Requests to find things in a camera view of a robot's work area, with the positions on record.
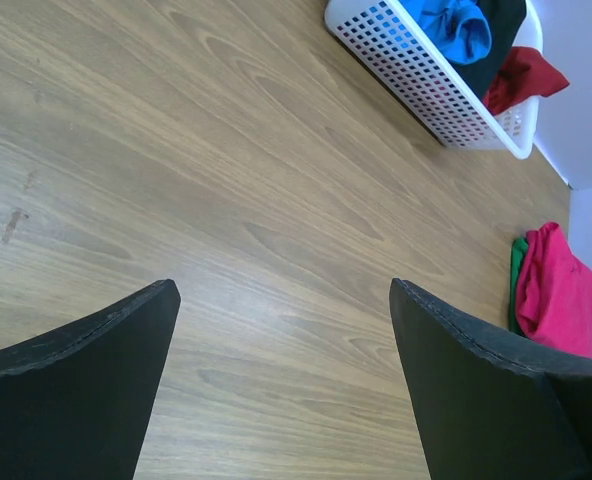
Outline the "blue t shirt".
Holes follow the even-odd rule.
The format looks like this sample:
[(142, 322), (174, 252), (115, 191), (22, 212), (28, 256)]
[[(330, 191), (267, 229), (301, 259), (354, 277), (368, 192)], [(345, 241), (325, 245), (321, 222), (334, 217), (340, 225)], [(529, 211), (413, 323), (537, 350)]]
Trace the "blue t shirt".
[(400, 5), (448, 61), (470, 65), (490, 54), (490, 26), (475, 1), (400, 1)]

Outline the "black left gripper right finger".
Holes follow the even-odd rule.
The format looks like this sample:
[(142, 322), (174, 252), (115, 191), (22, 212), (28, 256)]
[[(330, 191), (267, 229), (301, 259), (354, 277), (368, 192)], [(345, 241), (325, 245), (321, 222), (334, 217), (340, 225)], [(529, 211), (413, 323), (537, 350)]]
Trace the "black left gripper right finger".
[(592, 359), (396, 279), (389, 304), (434, 479), (592, 479)]

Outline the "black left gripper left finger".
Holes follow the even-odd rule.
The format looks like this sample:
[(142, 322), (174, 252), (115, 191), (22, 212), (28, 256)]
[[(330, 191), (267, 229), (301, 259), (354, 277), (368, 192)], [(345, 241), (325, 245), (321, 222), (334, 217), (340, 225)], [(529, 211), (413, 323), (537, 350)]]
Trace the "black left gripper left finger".
[(133, 478), (181, 297), (159, 280), (0, 350), (0, 479)]

